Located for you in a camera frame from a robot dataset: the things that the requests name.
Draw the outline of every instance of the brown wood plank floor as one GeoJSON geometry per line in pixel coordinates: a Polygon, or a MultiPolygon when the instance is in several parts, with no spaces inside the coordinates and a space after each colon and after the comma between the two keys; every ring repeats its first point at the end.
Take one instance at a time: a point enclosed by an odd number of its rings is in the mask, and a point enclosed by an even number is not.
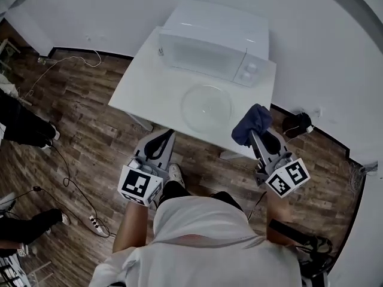
{"type": "MultiPolygon", "coordinates": [[[[24,95],[50,65],[72,55],[83,56],[94,64],[98,61],[95,54],[60,50],[46,65],[41,65],[32,50],[25,50],[11,62],[14,73],[8,77],[24,95]]],[[[105,55],[102,60],[97,68],[84,66],[78,59],[59,63],[39,81],[27,100],[33,103],[31,110],[49,119],[61,132],[56,146],[66,158],[73,180],[94,204],[99,217],[116,232],[126,204],[116,190],[121,167],[147,132],[125,113],[108,106],[129,60],[105,55]]],[[[274,110],[272,114],[274,128],[280,131],[284,116],[274,110]]],[[[296,138],[289,145],[303,158],[311,174],[311,180],[289,197],[294,221],[331,239],[337,250],[356,203],[348,190],[345,150],[316,132],[296,138]]],[[[225,190],[248,215],[265,190],[257,187],[252,177],[255,162],[245,158],[221,160],[221,151],[177,133],[172,160],[181,166],[193,194],[208,196],[225,190]]],[[[66,169],[55,150],[2,142],[1,195],[10,191],[21,194],[39,185],[87,223],[92,210],[74,186],[62,185],[64,177],[66,169]]],[[[250,225],[260,234],[265,233],[265,202],[263,199],[250,218],[250,225]]],[[[60,205],[47,194],[32,193],[20,198],[13,211],[28,219],[51,207],[60,205]]],[[[54,271],[54,276],[45,286],[87,286],[96,265],[111,253],[112,239],[93,235],[70,217],[71,226],[54,226],[49,236],[43,235],[36,241],[36,258],[23,259],[27,271],[52,261],[53,265],[44,272],[54,271]]],[[[148,241],[152,237],[150,229],[148,241]]]]}

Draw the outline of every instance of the white microwave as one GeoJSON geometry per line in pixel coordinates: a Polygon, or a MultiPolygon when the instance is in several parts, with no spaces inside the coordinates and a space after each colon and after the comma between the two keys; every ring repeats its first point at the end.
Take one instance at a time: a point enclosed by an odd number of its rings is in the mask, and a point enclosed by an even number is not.
{"type": "Polygon", "coordinates": [[[268,21],[233,8],[182,0],[162,27],[169,66],[252,87],[269,60],[268,21]]]}

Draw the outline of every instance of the person's right arm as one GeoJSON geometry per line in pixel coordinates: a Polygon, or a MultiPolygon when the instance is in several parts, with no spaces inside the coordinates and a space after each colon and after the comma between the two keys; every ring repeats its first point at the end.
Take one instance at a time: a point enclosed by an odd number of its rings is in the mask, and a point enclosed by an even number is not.
{"type": "Polygon", "coordinates": [[[267,215],[267,227],[266,227],[266,238],[272,243],[277,245],[296,245],[294,240],[286,237],[285,235],[279,234],[277,231],[269,228],[269,224],[272,219],[281,222],[292,222],[293,218],[291,215],[290,205],[287,198],[281,199],[271,188],[267,186],[267,198],[268,208],[266,211],[267,215]]]}
{"type": "Polygon", "coordinates": [[[23,245],[21,243],[18,243],[18,242],[11,242],[9,240],[0,240],[0,249],[6,249],[6,250],[15,249],[15,250],[18,250],[18,249],[21,249],[22,246],[23,245]]]}

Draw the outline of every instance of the table top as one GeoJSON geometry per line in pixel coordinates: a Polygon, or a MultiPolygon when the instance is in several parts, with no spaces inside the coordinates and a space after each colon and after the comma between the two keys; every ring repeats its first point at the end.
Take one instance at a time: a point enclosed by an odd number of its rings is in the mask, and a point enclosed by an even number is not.
{"type": "Polygon", "coordinates": [[[255,103],[270,108],[276,64],[269,62],[259,82],[251,88],[197,72],[169,67],[158,55],[159,31],[160,27],[156,27],[139,49],[119,82],[109,105],[255,159],[253,150],[238,145],[231,134],[233,128],[255,103]],[[183,96],[191,87],[200,84],[227,91],[232,101],[232,116],[228,124],[209,133],[192,130],[181,115],[183,96]]]}

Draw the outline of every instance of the power plug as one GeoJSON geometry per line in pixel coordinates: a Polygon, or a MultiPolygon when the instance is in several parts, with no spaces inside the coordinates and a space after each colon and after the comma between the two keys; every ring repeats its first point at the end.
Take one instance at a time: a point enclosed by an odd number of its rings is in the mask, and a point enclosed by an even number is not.
{"type": "Polygon", "coordinates": [[[107,236],[107,233],[104,232],[104,229],[102,227],[100,227],[99,223],[93,215],[89,217],[89,220],[94,225],[98,233],[107,236]]]}

